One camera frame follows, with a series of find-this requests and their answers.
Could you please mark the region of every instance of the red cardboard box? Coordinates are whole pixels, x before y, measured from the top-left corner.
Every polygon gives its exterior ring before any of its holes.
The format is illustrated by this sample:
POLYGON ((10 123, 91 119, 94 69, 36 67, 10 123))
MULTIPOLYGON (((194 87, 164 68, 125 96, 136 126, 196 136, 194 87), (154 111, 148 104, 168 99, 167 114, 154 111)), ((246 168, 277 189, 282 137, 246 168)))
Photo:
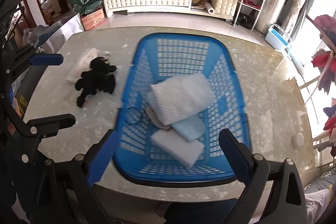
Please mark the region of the red cardboard box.
POLYGON ((102 8, 99 8, 98 10, 94 11, 93 13, 87 16, 81 16, 81 21, 84 30, 88 31, 105 21, 104 11, 102 8))

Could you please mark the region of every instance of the black stuffed animal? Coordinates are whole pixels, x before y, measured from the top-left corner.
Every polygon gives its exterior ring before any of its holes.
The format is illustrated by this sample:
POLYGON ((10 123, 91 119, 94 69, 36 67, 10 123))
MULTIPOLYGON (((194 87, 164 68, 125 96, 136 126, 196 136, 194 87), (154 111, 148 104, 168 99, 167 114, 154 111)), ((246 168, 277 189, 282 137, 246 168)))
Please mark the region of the black stuffed animal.
POLYGON ((112 94, 116 86, 113 72, 116 71, 115 66, 110 66, 107 59, 98 56, 90 63, 90 71, 83 71, 81 77, 75 84, 76 90, 83 89, 79 97, 77 97, 77 106, 83 107, 86 96, 89 94, 96 95, 97 90, 112 94))

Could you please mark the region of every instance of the blue plastic basket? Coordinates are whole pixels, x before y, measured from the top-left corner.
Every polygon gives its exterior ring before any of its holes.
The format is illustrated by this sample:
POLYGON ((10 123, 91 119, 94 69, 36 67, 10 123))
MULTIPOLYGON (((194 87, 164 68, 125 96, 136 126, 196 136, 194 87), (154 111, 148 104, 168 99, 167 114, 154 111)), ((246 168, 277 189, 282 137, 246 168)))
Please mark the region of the blue plastic basket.
POLYGON ((147 182, 209 182, 230 180, 234 173, 219 144, 218 134, 228 128, 250 149, 244 100, 226 47, 211 37, 154 33, 138 45, 116 122, 120 135, 114 162, 129 180, 147 182), (145 108, 150 85, 176 75, 203 73, 217 102, 199 113, 206 132, 198 140, 204 152, 191 168, 153 145, 158 128, 145 108))

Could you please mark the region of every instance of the dark green bag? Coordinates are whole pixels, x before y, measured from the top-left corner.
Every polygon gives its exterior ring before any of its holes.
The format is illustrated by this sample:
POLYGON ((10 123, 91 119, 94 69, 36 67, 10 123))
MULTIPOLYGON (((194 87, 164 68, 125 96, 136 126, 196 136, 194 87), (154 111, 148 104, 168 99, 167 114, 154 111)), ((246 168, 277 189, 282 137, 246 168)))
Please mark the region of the dark green bag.
POLYGON ((81 16, 92 13, 103 0, 67 0, 73 5, 73 11, 79 13, 81 16))

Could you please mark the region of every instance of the metal screw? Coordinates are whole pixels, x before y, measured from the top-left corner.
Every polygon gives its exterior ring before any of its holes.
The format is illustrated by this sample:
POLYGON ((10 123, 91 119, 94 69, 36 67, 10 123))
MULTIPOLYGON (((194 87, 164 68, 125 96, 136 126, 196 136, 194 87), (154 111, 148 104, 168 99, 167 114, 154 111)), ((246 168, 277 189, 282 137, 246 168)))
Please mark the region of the metal screw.
POLYGON ((254 158, 256 159, 256 160, 263 160, 263 156, 261 155, 261 154, 255 154, 254 155, 254 158))
POLYGON ((31 134, 36 134, 37 133, 37 128, 36 127, 31 127, 30 132, 31 132, 31 134))
POLYGON ((78 155, 75 156, 75 160, 77 160, 77 161, 81 161, 83 159, 84 159, 84 155, 83 154, 78 154, 78 155))
POLYGON ((46 166, 48 166, 48 165, 51 165, 52 162, 53 162, 53 161, 52 161, 51 159, 47 159, 47 160, 44 161, 44 164, 45 164, 46 166))
POLYGON ((21 157, 21 159, 22 159, 22 161, 24 163, 27 163, 29 161, 29 158, 28 158, 28 156, 26 154, 23 154, 22 157, 21 157))
POLYGON ((293 165, 293 164, 294 164, 293 160, 290 159, 290 158, 286 159, 286 162, 287 162, 289 165, 293 165))

